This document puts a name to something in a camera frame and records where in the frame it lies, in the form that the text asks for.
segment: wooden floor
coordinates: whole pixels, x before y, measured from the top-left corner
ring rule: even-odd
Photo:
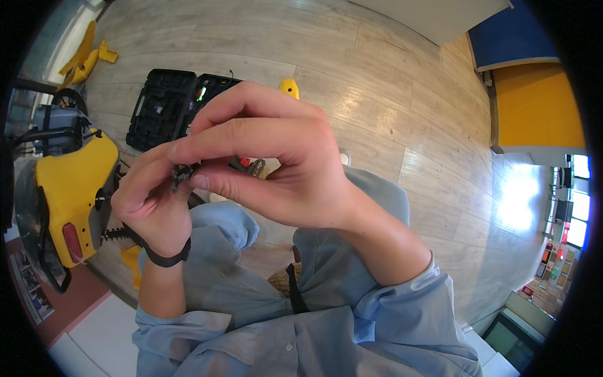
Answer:
[[[346,0],[120,0],[98,23],[95,44],[103,39],[120,56],[98,62],[87,104],[123,156],[137,155],[125,135],[154,68],[231,69],[272,87],[293,77],[353,167],[406,189],[412,229],[454,279],[460,323],[534,275],[551,174],[528,156],[491,153],[490,103],[465,36],[439,48]],[[267,277],[292,260],[294,229],[254,217],[260,237],[239,263]],[[107,244],[90,263],[136,297],[119,248]]]

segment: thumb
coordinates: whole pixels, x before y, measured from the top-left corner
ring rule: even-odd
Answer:
[[[222,195],[250,209],[282,196],[282,188],[277,184],[224,165],[202,166],[191,177],[191,184],[195,188]]]

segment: black tool case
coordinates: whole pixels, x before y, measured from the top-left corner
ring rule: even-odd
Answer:
[[[231,77],[172,69],[153,69],[140,92],[126,143],[146,152],[186,136],[197,112],[213,97],[240,83]],[[202,100],[198,101],[203,86]]]

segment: yellow plastic part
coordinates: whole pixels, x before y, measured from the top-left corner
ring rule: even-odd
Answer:
[[[300,90],[297,87],[297,83],[292,78],[286,78],[280,82],[279,90],[287,93],[293,98],[299,100],[300,99]]]
[[[88,59],[84,62],[84,69],[80,69],[80,67],[75,68],[74,79],[71,80],[72,84],[78,84],[88,78],[90,72],[92,72],[92,68],[96,65],[98,61],[98,48],[90,53]]]
[[[92,43],[94,42],[94,32],[96,31],[96,21],[90,21],[88,24],[88,29],[84,35],[84,39],[81,41],[80,46],[77,49],[77,52],[71,58],[71,60],[65,64],[65,66],[58,72],[60,75],[65,75],[71,68],[80,68],[84,69],[84,62],[90,56],[90,50],[92,50]],[[75,69],[71,71],[71,73],[65,77],[63,83],[57,88],[57,90],[61,90],[66,87],[75,77]]]
[[[100,50],[100,52],[98,54],[98,58],[101,60],[105,60],[109,63],[115,63],[115,61],[119,57],[119,54],[117,53],[117,51],[109,50],[109,45],[107,44],[107,42],[105,40],[103,40],[101,42],[101,46],[99,47],[99,50]]]
[[[115,144],[102,134],[93,136],[80,150],[62,156],[46,156],[36,165],[36,183],[44,188],[50,213],[49,232],[61,263],[68,268],[79,263],[71,260],[63,226],[71,223],[78,232],[78,240],[85,261],[96,250],[92,246],[89,215],[95,211],[96,193],[108,179],[119,153]]]
[[[138,245],[121,250],[121,259],[132,270],[135,289],[140,289],[140,280],[142,279],[142,274],[140,273],[140,269],[138,269],[138,254],[140,254],[141,250],[142,248]]]

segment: light blue pants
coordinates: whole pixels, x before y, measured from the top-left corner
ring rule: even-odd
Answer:
[[[347,178],[386,211],[409,226],[406,192],[364,170],[344,166]],[[184,263],[188,311],[233,316],[230,329],[293,314],[291,302],[261,276],[236,264],[251,246],[259,227],[245,209],[231,201],[191,209],[191,254]],[[298,287],[311,311],[356,306],[377,286],[356,249],[330,229],[302,229],[293,235],[301,254]],[[139,255],[142,271],[147,254]]]

